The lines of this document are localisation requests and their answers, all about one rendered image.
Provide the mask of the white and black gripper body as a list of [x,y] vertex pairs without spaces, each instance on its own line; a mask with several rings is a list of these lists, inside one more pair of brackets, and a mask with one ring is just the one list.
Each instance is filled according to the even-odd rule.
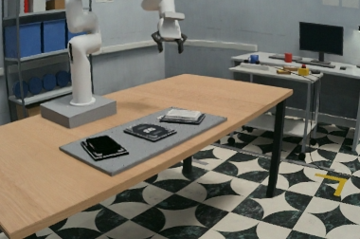
[[181,38],[181,31],[177,20],[164,20],[161,18],[157,23],[158,37],[164,38],[162,42],[176,43],[175,39]]

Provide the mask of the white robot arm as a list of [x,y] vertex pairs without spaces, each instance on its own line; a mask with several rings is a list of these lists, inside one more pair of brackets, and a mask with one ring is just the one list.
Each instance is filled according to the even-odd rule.
[[[83,12],[82,0],[64,0],[64,5],[69,32],[87,33],[72,38],[67,45],[73,92],[70,104],[84,107],[96,102],[96,99],[92,98],[90,64],[86,55],[101,48],[99,18],[92,11]],[[141,7],[146,11],[159,10],[159,20],[185,19],[184,13],[175,13],[173,0],[142,0]]]

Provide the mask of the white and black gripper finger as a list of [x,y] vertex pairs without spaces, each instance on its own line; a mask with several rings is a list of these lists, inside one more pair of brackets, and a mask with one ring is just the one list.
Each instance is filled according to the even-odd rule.
[[181,54],[183,52],[183,43],[187,40],[187,36],[181,33],[181,37],[183,38],[183,41],[181,39],[175,39],[174,41],[179,45],[178,46],[178,53]]
[[161,53],[161,52],[163,51],[163,43],[162,43],[162,40],[163,40],[164,38],[162,38],[162,37],[161,37],[160,39],[156,38],[155,35],[157,35],[157,34],[159,34],[159,30],[158,30],[157,32],[153,33],[151,36],[153,37],[153,40],[158,44],[158,50],[159,50],[159,53]]

